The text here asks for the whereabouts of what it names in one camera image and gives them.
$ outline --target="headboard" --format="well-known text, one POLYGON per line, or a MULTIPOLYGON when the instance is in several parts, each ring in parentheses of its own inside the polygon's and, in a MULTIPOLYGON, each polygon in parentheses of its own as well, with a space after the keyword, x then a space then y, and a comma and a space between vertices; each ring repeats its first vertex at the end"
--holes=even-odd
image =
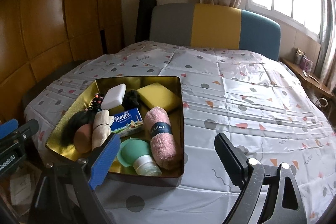
POLYGON ((0 0, 0 120, 23 121, 30 88, 73 60, 118 52, 121 37, 121 0, 0 0))
POLYGON ((154 7, 149 39, 192 47, 249 50, 278 60, 280 26, 232 7, 171 3, 154 7))

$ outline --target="pink towel roll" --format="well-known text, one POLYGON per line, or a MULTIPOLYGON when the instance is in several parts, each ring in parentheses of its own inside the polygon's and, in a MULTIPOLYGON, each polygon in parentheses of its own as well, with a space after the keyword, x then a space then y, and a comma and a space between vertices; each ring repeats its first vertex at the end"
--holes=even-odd
POLYGON ((174 140, 167 112, 154 107, 147 112, 143 124, 152 137, 151 150, 156 163, 167 170, 179 167, 182 150, 174 140))

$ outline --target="yellow sponge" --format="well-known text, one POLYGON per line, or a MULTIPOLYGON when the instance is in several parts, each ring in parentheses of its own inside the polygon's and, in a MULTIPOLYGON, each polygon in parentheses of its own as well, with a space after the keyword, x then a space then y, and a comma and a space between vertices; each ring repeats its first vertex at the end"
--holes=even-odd
POLYGON ((159 106, 166 112, 170 112, 179 106, 179 98, 159 83, 144 86, 137 91, 141 101, 143 101, 150 109, 159 106))

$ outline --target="white bedsheet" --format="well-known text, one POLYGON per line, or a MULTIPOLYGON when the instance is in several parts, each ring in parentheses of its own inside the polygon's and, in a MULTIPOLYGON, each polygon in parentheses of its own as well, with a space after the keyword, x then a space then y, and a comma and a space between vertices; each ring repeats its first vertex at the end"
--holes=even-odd
MULTIPOLYGON (((336 193, 335 133, 281 64, 249 51, 133 44, 86 62, 48 86, 25 110, 40 129, 34 142, 45 161, 45 142, 62 114, 97 78, 176 75, 181 79, 185 123, 185 173, 177 188, 105 180, 97 195, 116 223, 222 223, 239 189, 215 150, 224 132, 248 157, 266 165, 290 164, 315 223, 336 193)), ((260 195, 256 223, 266 197, 260 195)))

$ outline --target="screw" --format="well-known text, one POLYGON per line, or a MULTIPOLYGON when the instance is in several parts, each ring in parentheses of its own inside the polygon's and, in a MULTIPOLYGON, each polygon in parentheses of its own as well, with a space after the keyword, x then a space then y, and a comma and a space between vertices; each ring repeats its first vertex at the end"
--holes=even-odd
POLYGON ((78 162, 79 164, 85 164, 85 163, 87 162, 87 159, 86 159, 86 158, 79 158, 79 159, 77 160, 77 162, 78 162))
POLYGON ((49 162, 45 165, 46 168, 52 168, 54 166, 53 162, 49 162))
POLYGON ((286 162, 283 162, 283 163, 281 164, 281 166, 282 166, 283 169, 289 169, 289 164, 286 163, 286 162))
POLYGON ((260 162, 255 158, 249 158, 248 161, 249 161, 249 164, 251 164, 251 165, 260 164, 260 162))

